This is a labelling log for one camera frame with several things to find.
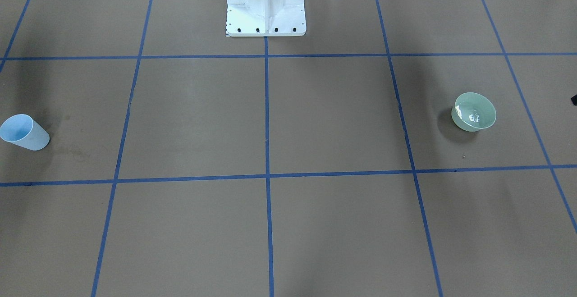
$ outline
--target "blue tape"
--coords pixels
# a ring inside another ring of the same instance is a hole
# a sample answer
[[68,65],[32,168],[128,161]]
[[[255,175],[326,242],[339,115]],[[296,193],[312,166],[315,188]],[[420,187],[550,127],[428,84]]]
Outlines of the blue tape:
[[268,232],[268,290],[275,295],[275,274],[272,249],[272,205],[270,203],[270,110],[268,96],[268,37],[264,37],[264,111],[265,111],[265,169],[266,169],[266,222]]
[[555,185],[557,186],[557,190],[559,191],[559,194],[561,195],[561,200],[563,201],[563,204],[565,205],[565,209],[567,209],[567,214],[569,215],[569,219],[571,220],[571,224],[573,225],[573,230],[575,231],[575,233],[577,233],[577,222],[575,221],[575,217],[573,216],[573,212],[571,211],[571,207],[569,206],[569,203],[567,203],[567,199],[565,198],[565,193],[563,192],[563,188],[561,188],[561,184],[559,183],[559,181],[557,179],[557,174],[555,174],[555,167],[552,165],[550,157],[547,153],[547,150],[545,149],[545,145],[543,144],[543,141],[542,141],[541,136],[539,134],[539,131],[537,129],[535,120],[533,119],[533,116],[531,114],[531,110],[529,110],[527,100],[525,100],[525,96],[523,95],[523,91],[521,90],[521,86],[519,85],[519,81],[517,80],[517,76],[515,75],[515,71],[513,71],[513,66],[511,65],[511,61],[509,60],[509,55],[507,54],[507,51],[505,50],[505,46],[503,45],[503,41],[501,41],[501,37],[499,36],[499,32],[497,31],[497,27],[495,26],[495,22],[493,21],[491,13],[489,12],[489,8],[487,7],[487,3],[485,2],[485,0],[481,0],[481,2],[483,3],[483,7],[485,8],[485,12],[489,18],[489,21],[491,22],[491,26],[493,28],[493,31],[495,32],[495,36],[497,37],[497,41],[499,42],[499,46],[501,47],[501,50],[503,51],[503,54],[505,56],[505,61],[507,61],[507,66],[509,67],[509,71],[511,72],[511,76],[513,77],[513,81],[515,82],[515,86],[517,87],[517,91],[519,92],[521,102],[523,102],[523,106],[525,107],[525,111],[527,112],[527,116],[529,117],[529,120],[531,122],[531,126],[533,127],[533,131],[535,132],[537,140],[539,141],[539,145],[543,151],[543,155],[545,156],[545,160],[547,161],[547,165],[551,171],[551,175],[554,178]]
[[98,60],[98,59],[138,59],[137,55],[79,55],[56,57],[8,57],[6,60]]
[[266,178],[266,174],[242,175],[214,175],[214,176],[179,176],[172,178],[119,178],[118,183],[151,183],[151,182],[185,182],[185,181],[213,181],[213,180],[240,180],[244,178]]
[[69,186],[71,184],[112,184],[113,182],[114,182],[113,180],[4,182],[4,183],[0,183],[0,187]]
[[443,297],[443,287],[441,287],[439,270],[437,268],[437,260],[435,258],[435,250],[433,249],[433,242],[432,242],[431,236],[430,236],[429,223],[427,221],[427,216],[426,216],[426,212],[425,212],[425,205],[423,203],[423,199],[421,196],[421,188],[420,188],[419,180],[418,180],[417,173],[416,173],[415,162],[414,162],[414,159],[412,156],[411,143],[410,143],[409,138],[408,138],[407,125],[405,123],[404,114],[403,114],[403,107],[401,104],[400,95],[398,95],[398,86],[397,86],[396,77],[395,77],[395,69],[393,67],[393,62],[392,62],[392,58],[391,58],[391,50],[389,48],[389,43],[387,40],[387,32],[385,30],[385,24],[383,22],[383,14],[381,12],[381,5],[380,5],[379,0],[375,0],[375,3],[377,5],[377,12],[379,13],[379,21],[381,23],[381,31],[383,32],[383,41],[385,43],[385,49],[387,51],[387,59],[388,59],[388,63],[389,63],[389,68],[391,70],[391,79],[393,82],[393,87],[395,88],[395,97],[396,97],[397,103],[398,103],[398,114],[400,116],[400,121],[401,121],[401,124],[403,126],[404,140],[405,140],[405,143],[407,146],[408,159],[411,163],[412,177],[413,177],[413,180],[415,183],[415,189],[417,191],[417,198],[419,200],[419,208],[421,209],[421,217],[423,219],[423,226],[425,228],[425,236],[427,238],[427,245],[429,247],[429,255],[431,258],[431,264],[433,266],[433,273],[435,274],[435,282],[437,284],[437,291],[439,293],[439,297]]
[[271,178],[311,178],[317,176],[355,176],[355,175],[386,175],[386,174],[412,174],[412,170],[367,170],[350,172],[302,172],[302,173],[278,173],[271,174]]
[[577,164],[558,164],[552,165],[554,169],[573,169],[577,168]]
[[270,58],[303,58],[303,57],[386,57],[386,53],[342,53],[342,54],[276,54]]
[[577,53],[507,53],[507,55],[577,55]]
[[264,58],[264,55],[143,55],[142,59]]
[[436,57],[461,55],[503,55],[502,53],[392,53],[391,57]]
[[499,170],[526,170],[526,169],[549,169],[548,165],[520,165],[520,166],[489,166],[483,168],[447,168],[447,169],[417,169],[418,174],[426,173],[451,173],[451,172],[492,172]]
[[116,168],[114,170],[114,182],[112,184],[112,189],[110,191],[109,206],[106,213],[105,226],[102,232],[101,248],[98,252],[98,260],[96,263],[96,270],[94,274],[94,281],[92,283],[92,293],[91,297],[96,297],[96,291],[98,288],[98,280],[101,274],[102,259],[105,253],[106,238],[108,235],[108,229],[110,225],[110,217],[112,214],[112,208],[114,204],[114,196],[116,193],[116,186],[118,182],[118,174],[120,173],[120,166],[122,162],[122,154],[124,152],[124,143],[126,141],[126,133],[128,131],[128,121],[130,120],[130,107],[132,105],[132,99],[134,98],[134,88],[136,87],[136,81],[138,80],[138,70],[140,69],[140,61],[142,57],[142,51],[144,50],[144,41],[146,40],[146,32],[148,28],[148,20],[150,19],[150,12],[152,10],[152,0],[148,0],[148,8],[146,13],[146,18],[144,19],[144,26],[142,28],[142,37],[140,39],[140,49],[138,49],[138,59],[136,61],[136,67],[134,69],[134,77],[132,78],[132,87],[130,88],[130,96],[128,97],[128,107],[126,108],[126,117],[124,118],[124,128],[122,129],[122,137],[120,140],[120,147],[118,149],[118,158],[116,163]]
[[16,22],[16,28],[14,28],[14,32],[12,32],[12,37],[10,37],[10,42],[8,43],[8,48],[6,48],[6,52],[4,53],[4,59],[0,63],[0,72],[2,72],[2,69],[4,68],[4,64],[6,63],[6,57],[8,57],[8,54],[10,54],[10,50],[12,49],[12,45],[14,44],[14,40],[16,39],[16,34],[18,33],[18,30],[20,29],[20,24],[22,24],[22,20],[24,18],[24,15],[26,14],[26,10],[28,9],[28,5],[30,4],[30,1],[31,0],[26,0],[26,3],[24,4],[24,8],[22,9],[22,13],[20,14],[20,18],[18,18],[18,22]]

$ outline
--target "brown floor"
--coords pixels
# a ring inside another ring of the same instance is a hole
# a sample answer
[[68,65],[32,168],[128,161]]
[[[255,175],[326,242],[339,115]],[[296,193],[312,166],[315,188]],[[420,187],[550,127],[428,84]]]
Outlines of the brown floor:
[[305,6],[0,0],[0,296],[577,296],[577,0]]

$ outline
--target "plastic cup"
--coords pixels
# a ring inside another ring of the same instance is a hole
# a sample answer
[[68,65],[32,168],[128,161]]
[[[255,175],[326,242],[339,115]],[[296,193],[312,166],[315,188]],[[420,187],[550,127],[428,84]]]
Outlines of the plastic cup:
[[31,116],[17,114],[12,116],[0,126],[0,137],[20,147],[38,151],[48,145],[50,136],[42,129]]
[[474,92],[466,92],[457,98],[451,116],[455,125],[466,131],[480,131],[495,123],[497,111],[488,98]]

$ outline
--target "green bowl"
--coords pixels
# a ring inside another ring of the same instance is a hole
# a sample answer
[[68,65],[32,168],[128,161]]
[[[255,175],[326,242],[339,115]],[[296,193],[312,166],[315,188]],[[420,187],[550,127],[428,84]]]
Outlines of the green bowl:
[[455,100],[451,116],[459,128],[480,131],[493,126],[497,111],[488,98],[478,93],[466,92]]

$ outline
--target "cup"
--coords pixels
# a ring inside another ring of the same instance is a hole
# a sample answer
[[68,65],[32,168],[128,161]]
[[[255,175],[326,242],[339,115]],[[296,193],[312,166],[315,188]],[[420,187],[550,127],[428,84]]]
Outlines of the cup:
[[38,151],[48,145],[50,136],[42,129],[31,116],[17,114],[12,116],[0,126],[0,137],[20,147]]

